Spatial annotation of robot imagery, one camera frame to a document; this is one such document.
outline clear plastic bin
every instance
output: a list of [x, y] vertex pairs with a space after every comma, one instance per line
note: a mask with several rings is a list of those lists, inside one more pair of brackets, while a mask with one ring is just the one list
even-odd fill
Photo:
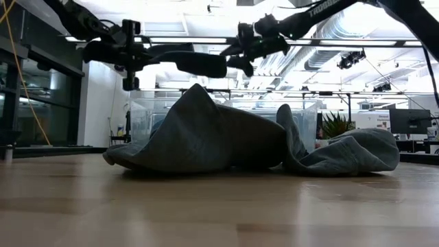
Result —
[[308, 152], [316, 148], [317, 100], [239, 100], [232, 99], [224, 105], [254, 113], [269, 120], [276, 121], [277, 110], [288, 104], [292, 110], [293, 120], [299, 129], [299, 135]]
[[[176, 98], [131, 99], [131, 139], [147, 142], [154, 124], [164, 120], [169, 109], [177, 102]], [[238, 108], [276, 121], [279, 107], [288, 104], [293, 120], [297, 124], [300, 138], [308, 152], [315, 149], [317, 128], [316, 100], [229, 100], [225, 106]]]

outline gray cloth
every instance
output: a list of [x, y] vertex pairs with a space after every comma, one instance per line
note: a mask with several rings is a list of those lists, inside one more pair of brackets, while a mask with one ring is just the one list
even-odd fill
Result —
[[109, 148], [109, 164], [166, 172], [217, 172], [230, 166], [261, 169], [282, 163], [286, 172], [304, 176], [355, 176], [393, 170], [399, 151], [385, 130], [353, 130], [330, 145], [308, 153], [288, 105], [277, 123], [227, 106], [217, 106], [198, 84], [169, 110], [147, 143]]

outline yellow cable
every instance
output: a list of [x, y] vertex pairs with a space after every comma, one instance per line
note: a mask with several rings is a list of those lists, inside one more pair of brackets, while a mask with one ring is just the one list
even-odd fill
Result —
[[[6, 7], [6, 0], [3, 0], [3, 5]], [[3, 20], [8, 16], [9, 11], [11, 11], [12, 7], [14, 6], [16, 0], [12, 0], [11, 5], [9, 6], [9, 8], [6, 10], [5, 8], [5, 14], [3, 14], [3, 16], [0, 18], [0, 24], [3, 22]]]
[[[11, 6], [9, 7], [9, 10], [12, 8], [14, 3], [15, 3], [15, 0], [12, 0], [12, 3], [11, 3]], [[6, 10], [6, 3], [5, 2], [3, 2], [3, 9], [5, 10], [5, 15], [1, 17], [0, 23], [2, 22], [3, 18], [6, 17], [6, 23], [8, 24], [9, 37], [11, 40], [12, 51], [14, 52], [16, 67], [19, 70], [20, 80], [21, 80], [21, 83], [23, 84], [23, 88], [25, 89], [25, 94], [26, 94], [27, 100], [29, 101], [30, 109], [32, 111], [32, 114], [34, 114], [34, 118], [36, 120], [36, 123], [38, 124], [38, 127], [40, 127], [40, 130], [43, 133], [44, 138], [46, 139], [47, 145], [51, 145], [49, 139], [47, 138], [46, 132], [43, 130], [43, 127], [41, 126], [40, 120], [38, 120], [38, 117], [36, 116], [34, 107], [32, 106], [32, 103], [30, 102], [29, 93], [27, 93], [26, 83], [25, 83], [25, 80], [23, 79], [23, 74], [21, 73], [20, 62], [19, 62], [19, 58], [16, 55], [14, 39], [12, 37], [12, 29], [11, 29], [11, 25], [9, 23], [9, 18], [8, 18], [9, 10]]]

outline table surface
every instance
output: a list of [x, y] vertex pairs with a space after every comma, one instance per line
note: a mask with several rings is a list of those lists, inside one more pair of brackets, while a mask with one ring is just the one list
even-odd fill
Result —
[[439, 169], [148, 178], [100, 155], [0, 165], [0, 246], [438, 246]]

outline potted plant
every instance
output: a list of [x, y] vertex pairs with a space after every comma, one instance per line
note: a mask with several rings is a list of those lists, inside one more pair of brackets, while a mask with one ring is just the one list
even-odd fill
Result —
[[328, 145], [328, 140], [339, 136], [349, 130], [354, 130], [355, 126], [353, 123], [350, 123], [348, 120], [346, 120], [345, 116], [340, 116], [339, 113], [335, 115], [331, 112], [331, 117], [326, 115], [323, 116], [323, 125], [320, 126], [323, 131], [323, 139], [320, 142], [320, 146], [326, 146]]

